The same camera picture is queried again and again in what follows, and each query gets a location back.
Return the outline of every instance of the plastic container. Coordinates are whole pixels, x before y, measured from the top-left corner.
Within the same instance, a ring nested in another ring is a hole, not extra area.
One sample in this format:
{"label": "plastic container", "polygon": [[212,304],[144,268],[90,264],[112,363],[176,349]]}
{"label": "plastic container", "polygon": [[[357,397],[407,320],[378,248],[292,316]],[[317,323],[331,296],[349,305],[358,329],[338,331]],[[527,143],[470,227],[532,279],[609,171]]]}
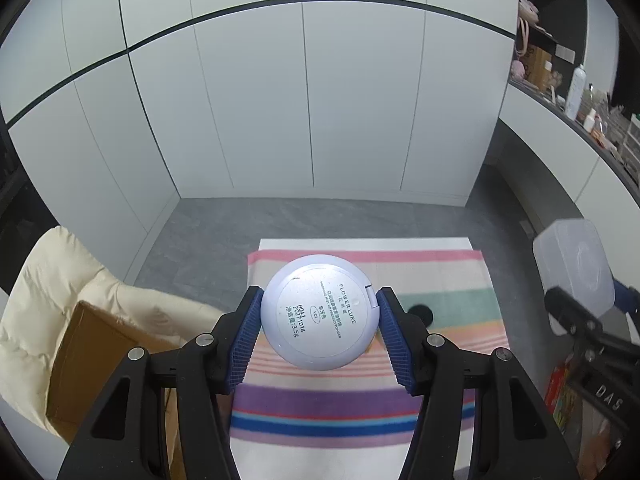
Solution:
{"label": "plastic container", "polygon": [[331,370],[371,343],[380,309],[370,280],[336,256],[313,254],[288,263],[271,279],[260,318],[271,347],[289,363]]}
{"label": "plastic container", "polygon": [[[545,292],[560,286],[596,317],[613,306],[609,263],[598,232],[588,220],[556,220],[533,240],[533,255]],[[551,315],[549,321],[556,335],[566,333]]]}
{"label": "plastic container", "polygon": [[584,66],[577,66],[574,70],[574,76],[571,78],[571,86],[569,86],[569,93],[566,96],[566,103],[564,105],[564,114],[572,121],[575,121],[575,117],[580,109],[582,91],[586,83],[587,73],[584,71]]}
{"label": "plastic container", "polygon": [[593,125],[596,123],[596,109],[592,108],[589,114],[584,118],[584,122],[582,123],[582,127],[587,131],[588,134],[593,130]]}

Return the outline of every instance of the gray floor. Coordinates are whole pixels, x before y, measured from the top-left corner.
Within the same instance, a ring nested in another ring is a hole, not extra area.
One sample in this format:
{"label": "gray floor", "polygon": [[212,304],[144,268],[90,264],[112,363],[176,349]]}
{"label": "gray floor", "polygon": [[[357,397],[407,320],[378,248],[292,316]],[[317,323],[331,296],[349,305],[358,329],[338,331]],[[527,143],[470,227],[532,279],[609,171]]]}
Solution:
{"label": "gray floor", "polygon": [[355,200],[181,200],[154,244],[137,286],[233,310],[246,288],[246,256],[261,238],[466,236],[481,250],[511,348],[539,390],[567,338],[552,335],[520,221],[526,215],[500,174],[483,166],[466,207]]}

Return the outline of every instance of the white bottle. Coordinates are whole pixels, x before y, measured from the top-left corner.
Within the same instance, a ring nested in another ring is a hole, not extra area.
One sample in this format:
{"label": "white bottle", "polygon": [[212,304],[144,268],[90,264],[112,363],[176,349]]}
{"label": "white bottle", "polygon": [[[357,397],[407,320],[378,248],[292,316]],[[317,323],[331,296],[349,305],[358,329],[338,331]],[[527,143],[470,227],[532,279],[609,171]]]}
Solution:
{"label": "white bottle", "polygon": [[582,101],[582,92],[584,91],[584,85],[587,82],[587,73],[584,71],[584,66],[580,64],[574,70],[574,76],[571,78],[571,86],[569,86],[569,93],[566,96],[566,103],[564,104],[564,114],[575,121],[575,117],[580,109],[580,102]]}
{"label": "white bottle", "polygon": [[587,133],[590,134],[591,130],[593,130],[593,125],[596,123],[596,109],[592,108],[591,111],[589,112],[589,115],[587,115],[584,118],[584,122],[582,123],[582,127],[587,130]]}

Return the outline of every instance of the blue stripe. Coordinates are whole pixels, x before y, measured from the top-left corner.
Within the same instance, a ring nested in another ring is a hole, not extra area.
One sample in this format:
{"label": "blue stripe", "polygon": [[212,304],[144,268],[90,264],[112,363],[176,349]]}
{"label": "blue stripe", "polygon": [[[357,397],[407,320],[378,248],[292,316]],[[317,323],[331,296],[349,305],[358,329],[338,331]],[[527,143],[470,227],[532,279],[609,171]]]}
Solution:
{"label": "blue stripe", "polygon": [[469,407],[463,406],[462,407],[462,418],[471,418],[472,416],[474,416],[475,412],[476,412],[476,406],[475,405],[471,405]]}
{"label": "blue stripe", "polygon": [[291,424],[251,420],[233,415],[231,417],[231,425],[239,430],[293,436],[367,436],[413,431],[415,429],[415,420],[394,424],[374,424],[372,426],[292,426]]}
{"label": "blue stripe", "polygon": [[383,424],[399,424],[401,422],[415,422],[418,414],[404,416],[389,416],[385,418],[362,418],[362,419],[334,419],[325,418],[288,418],[273,415],[258,415],[257,413],[234,412],[237,418],[244,420],[261,420],[263,422],[274,422],[275,424],[289,424],[290,426],[382,426]]}

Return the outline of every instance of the cardboard box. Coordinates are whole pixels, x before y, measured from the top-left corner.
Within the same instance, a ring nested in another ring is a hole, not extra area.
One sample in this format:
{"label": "cardboard box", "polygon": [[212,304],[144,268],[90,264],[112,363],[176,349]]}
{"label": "cardboard box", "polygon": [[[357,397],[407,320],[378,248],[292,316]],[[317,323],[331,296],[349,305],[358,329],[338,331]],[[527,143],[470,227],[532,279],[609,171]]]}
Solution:
{"label": "cardboard box", "polygon": [[529,45],[527,51],[520,58],[524,65],[525,79],[542,89],[545,76],[545,62],[551,61],[551,54],[538,46]]}
{"label": "cardboard box", "polygon": [[[84,301],[76,305],[53,363],[47,395],[47,418],[67,443],[71,444],[103,386],[135,346],[151,353],[175,349],[167,341],[118,322]],[[164,396],[171,464],[178,442],[177,396],[173,389],[165,390]]]}

